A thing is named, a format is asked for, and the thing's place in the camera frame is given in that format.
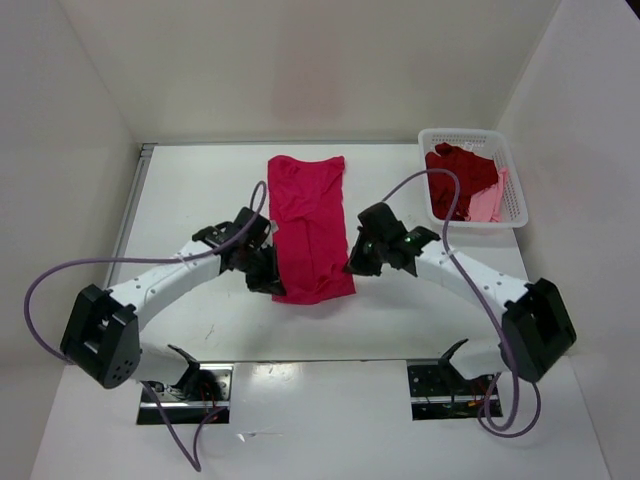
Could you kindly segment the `magenta t shirt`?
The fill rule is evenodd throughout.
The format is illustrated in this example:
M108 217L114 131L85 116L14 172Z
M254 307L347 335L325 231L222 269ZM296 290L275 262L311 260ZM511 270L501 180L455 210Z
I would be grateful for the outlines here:
M269 216L286 294L276 303L314 305L356 293L343 271L348 241L343 208L345 158L304 162L278 155L267 164Z

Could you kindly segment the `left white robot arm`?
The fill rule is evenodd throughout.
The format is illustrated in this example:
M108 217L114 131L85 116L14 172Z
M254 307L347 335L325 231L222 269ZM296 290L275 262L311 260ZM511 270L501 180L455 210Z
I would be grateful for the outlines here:
M234 220L199 230L167 262L134 279L84 288L61 353L105 389L133 379L164 384L180 400L191 398L200 385L200 362L175 345L145 346L140 334L167 307L227 271L243 273L251 292L285 295L271 229L267 218L244 207Z

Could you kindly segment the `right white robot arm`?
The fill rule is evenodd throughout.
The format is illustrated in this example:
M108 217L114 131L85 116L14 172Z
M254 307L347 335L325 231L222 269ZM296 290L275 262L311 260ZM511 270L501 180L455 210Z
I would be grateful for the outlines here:
M510 371L535 384L575 344L577 333L558 287L499 272L454 250L436 232L412 230L379 202L362 211L346 272L378 276L384 265L437 284L488 314L495 341L463 339L442 356L439 382L460 393L474 379Z

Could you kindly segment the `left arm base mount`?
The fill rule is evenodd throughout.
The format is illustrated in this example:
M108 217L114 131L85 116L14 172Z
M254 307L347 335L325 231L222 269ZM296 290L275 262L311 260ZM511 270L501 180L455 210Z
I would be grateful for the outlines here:
M205 418L208 424L228 424L233 373L233 364L204 363L187 393L159 382L149 386L173 425L197 425Z

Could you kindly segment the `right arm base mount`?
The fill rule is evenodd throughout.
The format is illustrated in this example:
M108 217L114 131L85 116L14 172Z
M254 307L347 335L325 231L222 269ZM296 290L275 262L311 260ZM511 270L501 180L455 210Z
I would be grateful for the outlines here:
M494 379L460 379L436 360L408 362L406 369L413 421L476 419Z

